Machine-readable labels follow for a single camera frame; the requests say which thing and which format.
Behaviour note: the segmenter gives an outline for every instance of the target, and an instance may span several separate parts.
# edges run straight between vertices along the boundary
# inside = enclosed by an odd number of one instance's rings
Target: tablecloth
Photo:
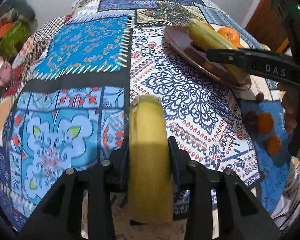
[[[71,15],[28,39],[12,64],[14,83],[0,99],[10,96],[13,105],[0,133],[0,205],[18,231],[68,167],[91,168],[125,145],[129,102],[143,94],[161,98],[168,136],[192,159],[213,170],[233,169],[273,218],[291,211],[275,211],[288,191],[291,203],[300,197],[300,169],[290,169],[298,162],[287,152],[276,83],[251,76],[250,90],[230,89],[185,62],[164,29],[191,18],[234,28],[246,47],[263,48],[210,0],[77,0]],[[259,92],[261,104],[255,102]],[[273,133],[282,140],[277,155],[269,156],[266,137],[244,122],[251,109],[273,114]],[[189,192],[174,193],[178,221],[168,225],[130,227],[126,201],[112,195],[118,239],[183,238]]]

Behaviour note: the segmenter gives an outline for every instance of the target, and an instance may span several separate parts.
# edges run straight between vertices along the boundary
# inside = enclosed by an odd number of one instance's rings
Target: black and white checkered patch
[[[65,20],[66,17],[63,16],[47,22],[39,30],[36,31],[34,42],[38,43],[39,41],[45,40],[47,38],[53,38],[65,25]]]

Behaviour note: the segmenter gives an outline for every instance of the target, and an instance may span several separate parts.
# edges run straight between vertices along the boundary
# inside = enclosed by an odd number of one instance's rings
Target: orange
[[[236,46],[238,49],[244,49],[244,46],[242,46],[240,43],[233,43],[234,46]]]
[[[210,27],[212,30],[214,30],[214,27],[212,27],[212,25],[210,25],[209,23],[205,23],[205,25],[207,25],[207,26]]]
[[[281,140],[279,136],[275,134],[269,136],[266,144],[267,144],[267,152],[271,155],[276,154],[281,149]]]
[[[229,27],[223,27],[220,30],[218,30],[218,33],[225,37],[232,44],[240,44],[240,36],[234,29],[231,29]]]
[[[258,116],[257,120],[257,130],[260,133],[270,133],[274,127],[274,120],[272,114],[270,113],[262,113]]]

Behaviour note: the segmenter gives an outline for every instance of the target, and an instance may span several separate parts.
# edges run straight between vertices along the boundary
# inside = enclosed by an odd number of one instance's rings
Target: banana
[[[173,191],[166,122],[160,98],[144,95],[130,105],[128,210],[144,224],[172,221]]]
[[[188,32],[189,38],[205,51],[208,49],[238,49],[222,35],[197,19],[191,19]],[[222,64],[222,66],[236,79],[239,85],[248,84],[250,77],[242,69],[232,64]]]

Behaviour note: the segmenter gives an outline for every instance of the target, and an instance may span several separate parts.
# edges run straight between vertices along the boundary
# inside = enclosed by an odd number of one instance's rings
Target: brown plate
[[[251,79],[248,84],[240,86],[232,75],[230,75],[219,63],[212,63],[207,60],[206,53],[197,50],[191,45],[188,29],[181,26],[168,26],[164,30],[167,42],[188,62],[197,67],[207,76],[226,86],[239,90],[249,90]]]

